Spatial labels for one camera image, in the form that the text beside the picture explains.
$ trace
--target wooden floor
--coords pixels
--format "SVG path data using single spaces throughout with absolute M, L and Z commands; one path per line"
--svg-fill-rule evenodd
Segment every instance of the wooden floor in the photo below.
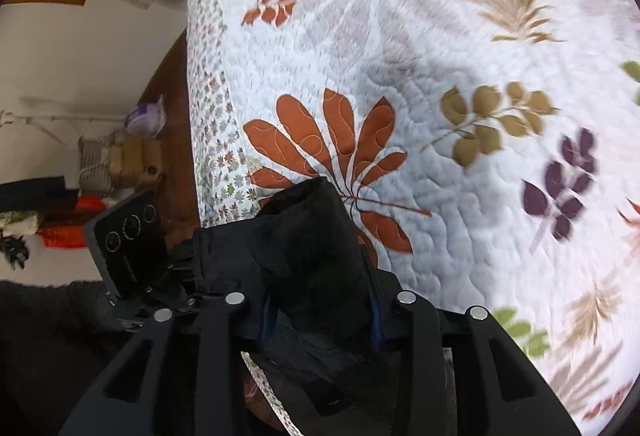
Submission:
M 171 246 L 190 238 L 200 226 L 189 124 L 187 89 L 187 42 L 184 32 L 156 70 L 140 102 L 157 102 L 164 96 L 167 122 L 159 135 L 164 179 L 158 193 L 158 207 Z

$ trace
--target white wall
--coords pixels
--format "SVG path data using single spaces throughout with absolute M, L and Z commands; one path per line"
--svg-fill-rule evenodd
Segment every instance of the white wall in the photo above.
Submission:
M 186 26 L 184 6 L 139 10 L 118 0 L 84 6 L 0 6 L 0 109 L 25 114 L 126 114 Z M 49 124 L 57 144 L 31 126 L 0 127 L 0 184 L 25 178 L 78 178 L 80 134 L 103 127 Z M 30 240 L 24 271 L 0 260 L 0 278 L 32 284 L 96 277 L 86 250 L 50 250 Z

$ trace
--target black cloth pile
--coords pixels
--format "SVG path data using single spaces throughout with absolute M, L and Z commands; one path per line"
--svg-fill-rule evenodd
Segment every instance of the black cloth pile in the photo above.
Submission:
M 3 434 L 54 436 L 129 337 L 101 282 L 0 282 Z
M 77 201 L 78 189 L 67 189 L 63 176 L 0 185 L 0 212 L 73 210 Z
M 226 293 L 227 270 L 259 268 L 278 314 L 252 358 L 294 424 L 306 436 L 390 434 L 399 355 L 372 350 L 369 261 L 335 187 L 324 178 L 305 181 L 241 223 L 243 243 L 220 237 L 219 227 L 196 232 L 198 285 Z

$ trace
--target bed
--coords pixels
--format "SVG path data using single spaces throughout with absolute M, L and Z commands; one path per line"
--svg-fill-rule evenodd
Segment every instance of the bed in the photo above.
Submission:
M 201 220 L 328 178 L 377 266 L 488 308 L 595 436 L 640 371 L 639 39 L 634 0 L 190 0 Z

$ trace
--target red cloth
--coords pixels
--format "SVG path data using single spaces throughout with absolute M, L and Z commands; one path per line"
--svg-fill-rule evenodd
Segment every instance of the red cloth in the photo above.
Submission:
M 91 218 L 106 210 L 106 205 L 97 196 L 83 195 L 78 198 L 72 212 L 55 214 L 46 218 L 38 235 L 49 248 L 85 248 L 82 228 Z

